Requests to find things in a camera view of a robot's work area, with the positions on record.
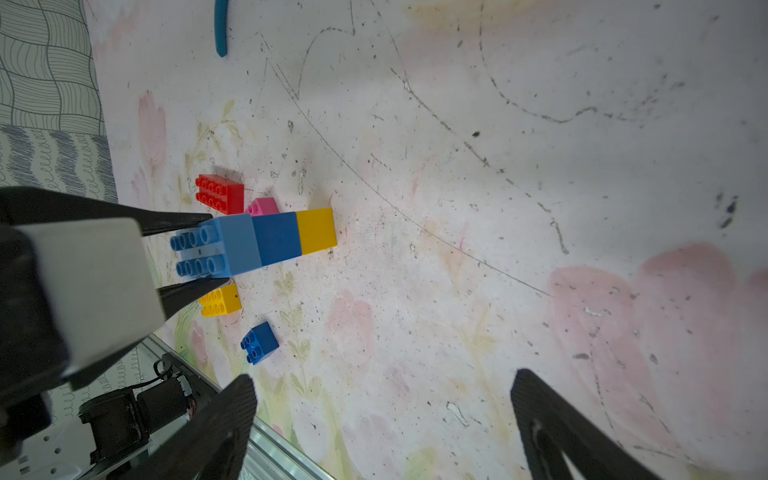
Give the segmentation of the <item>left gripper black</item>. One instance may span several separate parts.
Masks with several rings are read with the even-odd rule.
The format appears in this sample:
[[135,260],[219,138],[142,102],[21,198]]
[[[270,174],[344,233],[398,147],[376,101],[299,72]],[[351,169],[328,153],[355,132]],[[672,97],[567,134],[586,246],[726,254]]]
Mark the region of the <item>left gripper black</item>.
[[[143,236],[211,220],[209,213],[159,212],[35,187],[1,189],[1,223],[11,226],[129,218]],[[31,240],[19,227],[1,229],[1,444],[18,447],[51,423],[45,392],[69,382],[88,384],[126,348],[85,371],[64,376],[67,347],[54,325]],[[166,319],[224,286],[229,278],[198,278],[157,289]]]

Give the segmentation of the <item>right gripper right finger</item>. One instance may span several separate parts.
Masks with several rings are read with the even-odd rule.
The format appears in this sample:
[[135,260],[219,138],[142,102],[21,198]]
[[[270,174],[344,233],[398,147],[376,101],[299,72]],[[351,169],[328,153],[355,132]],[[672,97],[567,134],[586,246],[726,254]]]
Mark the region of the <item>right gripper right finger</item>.
[[655,479],[529,369],[516,372],[510,400],[534,479]]

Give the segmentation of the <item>dark blue small lego brick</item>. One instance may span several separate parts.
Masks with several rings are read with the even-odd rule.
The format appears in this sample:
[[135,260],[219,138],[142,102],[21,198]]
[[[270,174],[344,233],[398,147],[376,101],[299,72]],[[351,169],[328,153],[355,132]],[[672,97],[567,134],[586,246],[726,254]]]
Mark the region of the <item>dark blue small lego brick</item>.
[[255,216],[251,220],[263,266],[302,255],[295,212]]

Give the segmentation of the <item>yellow small lego brick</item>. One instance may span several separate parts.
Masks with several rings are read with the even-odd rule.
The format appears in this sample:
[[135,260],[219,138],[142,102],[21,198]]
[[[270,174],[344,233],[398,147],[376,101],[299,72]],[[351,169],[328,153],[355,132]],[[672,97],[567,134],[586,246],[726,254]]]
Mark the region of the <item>yellow small lego brick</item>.
[[299,211],[296,213],[296,219],[303,255],[337,246],[331,208]]

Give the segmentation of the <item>light blue lego brick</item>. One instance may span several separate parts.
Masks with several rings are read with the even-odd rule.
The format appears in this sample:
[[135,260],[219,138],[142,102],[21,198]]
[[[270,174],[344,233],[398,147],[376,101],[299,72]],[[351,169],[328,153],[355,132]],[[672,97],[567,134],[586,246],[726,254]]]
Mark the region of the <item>light blue lego brick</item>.
[[252,217],[213,218],[170,238],[178,255],[176,273],[184,279],[232,278],[263,266]]

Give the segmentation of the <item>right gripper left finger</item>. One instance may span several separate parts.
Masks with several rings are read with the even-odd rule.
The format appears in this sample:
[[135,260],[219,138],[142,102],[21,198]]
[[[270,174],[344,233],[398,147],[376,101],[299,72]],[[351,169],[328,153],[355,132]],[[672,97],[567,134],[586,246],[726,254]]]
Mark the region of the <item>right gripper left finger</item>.
[[257,397],[250,376],[240,375],[148,461],[125,479],[236,479],[243,466]]

